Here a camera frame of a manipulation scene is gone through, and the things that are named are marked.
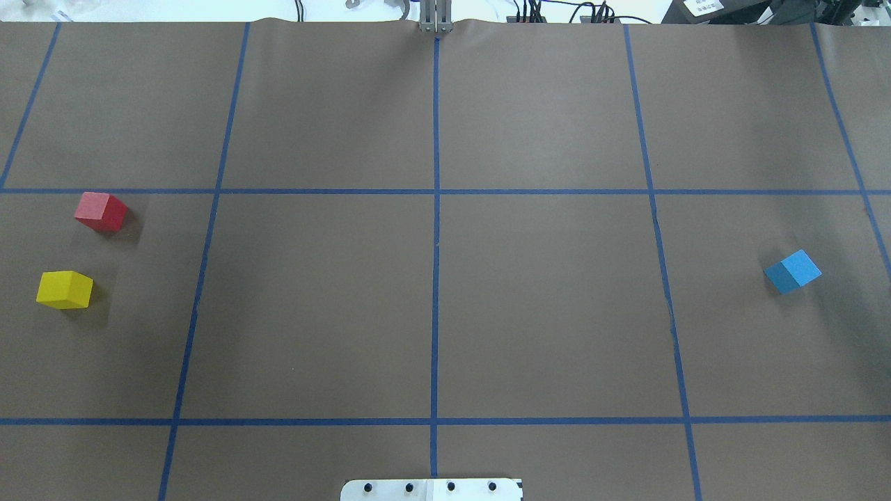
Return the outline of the red wooden block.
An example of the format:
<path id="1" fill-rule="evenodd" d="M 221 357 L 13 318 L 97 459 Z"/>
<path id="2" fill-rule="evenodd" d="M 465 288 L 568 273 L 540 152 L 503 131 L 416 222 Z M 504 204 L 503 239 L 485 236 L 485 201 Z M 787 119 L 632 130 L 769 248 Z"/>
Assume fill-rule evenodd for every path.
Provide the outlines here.
<path id="1" fill-rule="evenodd" d="M 127 204 L 110 193 L 84 191 L 74 218 L 94 231 L 118 232 L 123 228 L 128 212 Z"/>

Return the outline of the blue wooden block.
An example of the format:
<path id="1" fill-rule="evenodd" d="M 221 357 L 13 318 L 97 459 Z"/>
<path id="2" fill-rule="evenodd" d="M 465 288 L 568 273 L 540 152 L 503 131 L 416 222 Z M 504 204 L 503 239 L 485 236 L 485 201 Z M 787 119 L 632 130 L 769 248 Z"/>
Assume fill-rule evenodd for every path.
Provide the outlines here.
<path id="1" fill-rule="evenodd" d="M 763 273 L 780 294 L 795 292 L 822 276 L 821 270 L 804 248 L 770 265 Z"/>

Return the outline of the yellow wooden block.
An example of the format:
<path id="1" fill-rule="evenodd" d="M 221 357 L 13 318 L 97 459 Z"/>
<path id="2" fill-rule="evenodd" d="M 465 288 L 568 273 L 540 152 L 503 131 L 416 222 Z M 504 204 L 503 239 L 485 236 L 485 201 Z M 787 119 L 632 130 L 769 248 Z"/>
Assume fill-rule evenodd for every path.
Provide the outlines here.
<path id="1" fill-rule="evenodd" d="M 55 310 L 85 310 L 91 302 L 93 279 L 77 271 L 42 273 L 36 302 Z"/>

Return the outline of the grey aluminium post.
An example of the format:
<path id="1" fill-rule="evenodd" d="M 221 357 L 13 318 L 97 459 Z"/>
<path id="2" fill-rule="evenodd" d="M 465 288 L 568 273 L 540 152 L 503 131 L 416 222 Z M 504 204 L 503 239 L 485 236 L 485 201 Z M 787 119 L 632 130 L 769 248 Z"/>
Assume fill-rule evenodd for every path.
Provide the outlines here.
<path id="1" fill-rule="evenodd" d="M 424 33 L 449 33 L 454 28 L 451 0 L 419 1 L 419 29 Z"/>

